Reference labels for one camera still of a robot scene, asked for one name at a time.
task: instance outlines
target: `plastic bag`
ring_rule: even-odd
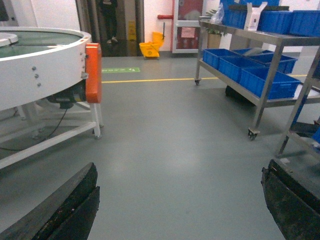
[[[211,16],[210,23],[212,23],[212,24],[221,24],[222,23],[222,19],[224,18],[224,15],[225,15],[224,5],[222,3],[220,3],[216,13],[214,13]]]

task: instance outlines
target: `green plant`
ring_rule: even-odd
[[[206,16],[212,17],[213,14],[215,14],[216,12],[217,12],[217,10],[211,9],[210,11],[206,12]],[[214,30],[211,28],[206,28],[206,31],[208,32],[208,34],[220,35],[221,37],[227,35],[227,33],[223,32],[223,31],[218,31],[218,30]]]

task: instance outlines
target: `glass door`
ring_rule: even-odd
[[[206,14],[206,0],[175,0],[172,26],[172,52],[197,53],[199,17]]]

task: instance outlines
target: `red pipe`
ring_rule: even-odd
[[[158,19],[174,19],[173,15],[158,15]]]

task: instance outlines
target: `person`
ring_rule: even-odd
[[[107,44],[118,43],[117,40],[117,0],[100,0],[100,9],[106,25]]]

